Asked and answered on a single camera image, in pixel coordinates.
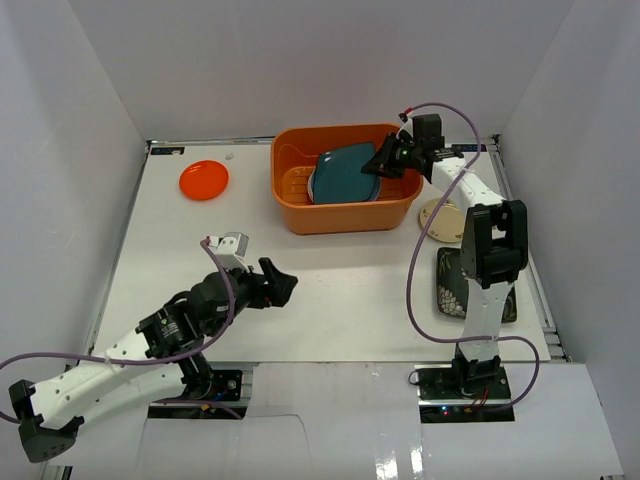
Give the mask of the teal square plate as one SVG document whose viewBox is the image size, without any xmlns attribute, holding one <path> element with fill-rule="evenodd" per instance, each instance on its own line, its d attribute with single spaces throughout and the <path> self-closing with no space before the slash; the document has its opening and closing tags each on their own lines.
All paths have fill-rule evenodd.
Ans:
<svg viewBox="0 0 640 480">
<path fill-rule="evenodd" d="M 381 190 L 381 179 L 361 172 L 375 153 L 374 144 L 370 142 L 321 153 L 307 184 L 311 202 L 328 205 L 375 201 Z"/>
</svg>

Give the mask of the blue round plate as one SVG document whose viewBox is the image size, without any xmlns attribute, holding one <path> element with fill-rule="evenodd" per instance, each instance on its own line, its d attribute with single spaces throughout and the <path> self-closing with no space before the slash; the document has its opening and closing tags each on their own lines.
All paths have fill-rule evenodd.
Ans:
<svg viewBox="0 0 640 480">
<path fill-rule="evenodd" d="M 355 169 L 329 170 L 316 179 L 314 169 L 307 182 L 307 194 L 312 204 L 347 204 L 375 201 L 381 191 L 381 179 L 362 174 Z"/>
</svg>

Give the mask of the black floral square plate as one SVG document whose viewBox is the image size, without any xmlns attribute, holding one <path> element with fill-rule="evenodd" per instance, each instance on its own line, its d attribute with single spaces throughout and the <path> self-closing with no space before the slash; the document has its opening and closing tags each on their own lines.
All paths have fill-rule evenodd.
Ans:
<svg viewBox="0 0 640 480">
<path fill-rule="evenodd" d="M 436 255 L 438 310 L 450 317 L 466 318 L 469 288 L 460 264 L 460 249 L 441 247 Z"/>
</svg>

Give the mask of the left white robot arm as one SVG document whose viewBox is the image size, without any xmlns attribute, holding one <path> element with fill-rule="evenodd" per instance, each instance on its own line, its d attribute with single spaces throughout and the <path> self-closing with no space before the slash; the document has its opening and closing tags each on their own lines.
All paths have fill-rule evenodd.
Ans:
<svg viewBox="0 0 640 480">
<path fill-rule="evenodd" d="M 213 404 L 216 373 L 203 351 L 244 309 L 285 306 L 297 277 L 268 258 L 220 268 L 175 294 L 113 346 L 40 382 L 8 389 L 22 448 L 32 463 L 69 450 L 80 433 L 129 408 L 157 401 Z"/>
</svg>

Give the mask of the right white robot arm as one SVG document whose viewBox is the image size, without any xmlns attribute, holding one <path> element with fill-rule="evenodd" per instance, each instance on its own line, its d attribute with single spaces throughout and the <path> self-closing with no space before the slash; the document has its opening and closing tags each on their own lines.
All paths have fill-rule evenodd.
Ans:
<svg viewBox="0 0 640 480">
<path fill-rule="evenodd" d="M 439 115 L 405 111 L 400 119 L 401 129 L 386 136 L 362 170 L 385 178 L 414 170 L 465 215 L 459 262 L 468 286 L 466 319 L 454 343 L 452 371 L 442 382 L 472 399 L 486 393 L 499 374 L 504 305 L 528 263 L 527 209 L 494 192 L 460 150 L 446 147 Z"/>
</svg>

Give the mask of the orange plastic bin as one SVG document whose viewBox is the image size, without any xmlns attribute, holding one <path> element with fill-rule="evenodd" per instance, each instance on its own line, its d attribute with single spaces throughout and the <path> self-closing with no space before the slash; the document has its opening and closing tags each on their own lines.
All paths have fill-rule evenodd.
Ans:
<svg viewBox="0 0 640 480">
<path fill-rule="evenodd" d="M 424 180 L 415 171 L 401 179 L 384 178 L 381 192 L 371 202 L 314 204 L 308 180 L 320 154 L 338 147 L 371 142 L 382 145 L 395 124 L 360 124 L 292 128 L 271 144 L 271 191 L 286 227 L 298 235 L 392 230 L 404 220 Z"/>
</svg>

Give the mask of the beige floral round plate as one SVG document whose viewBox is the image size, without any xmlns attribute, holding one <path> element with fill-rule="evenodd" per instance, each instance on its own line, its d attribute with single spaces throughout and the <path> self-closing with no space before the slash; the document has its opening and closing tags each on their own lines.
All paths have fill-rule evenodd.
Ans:
<svg viewBox="0 0 640 480">
<path fill-rule="evenodd" d="M 433 198 L 421 206 L 418 216 L 421 228 L 424 228 L 428 223 L 438 202 L 439 198 Z M 464 232 L 464 222 L 463 213 L 451 201 L 447 200 L 435 215 L 427 235 L 431 239 L 445 244 L 460 243 Z"/>
</svg>

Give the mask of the orange round plate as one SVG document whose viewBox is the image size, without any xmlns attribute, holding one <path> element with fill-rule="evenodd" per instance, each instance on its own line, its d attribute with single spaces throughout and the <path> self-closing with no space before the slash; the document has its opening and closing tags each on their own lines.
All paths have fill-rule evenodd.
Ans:
<svg viewBox="0 0 640 480">
<path fill-rule="evenodd" d="M 193 201 L 208 201 L 218 197 L 230 181 L 228 169 L 220 162 L 202 160 L 189 165 L 180 175 L 182 194 Z"/>
</svg>

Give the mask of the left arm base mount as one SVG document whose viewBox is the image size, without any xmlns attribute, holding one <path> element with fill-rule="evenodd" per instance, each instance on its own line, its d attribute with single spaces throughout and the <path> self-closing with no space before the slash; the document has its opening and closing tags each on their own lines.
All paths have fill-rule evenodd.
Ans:
<svg viewBox="0 0 640 480">
<path fill-rule="evenodd" d="M 176 401 L 149 406 L 149 419 L 242 420 L 248 408 L 252 373 L 240 369 L 217 369 L 213 379 L 199 393 L 182 395 Z"/>
</svg>

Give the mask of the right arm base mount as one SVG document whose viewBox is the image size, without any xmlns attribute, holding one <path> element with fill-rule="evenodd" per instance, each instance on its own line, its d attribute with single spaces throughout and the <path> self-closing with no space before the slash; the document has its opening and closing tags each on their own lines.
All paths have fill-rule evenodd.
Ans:
<svg viewBox="0 0 640 480">
<path fill-rule="evenodd" d="M 451 367 L 414 368 L 407 377 L 416 388 L 420 421 L 429 424 L 509 423 L 515 421 L 504 367 L 489 379 L 461 386 Z"/>
</svg>

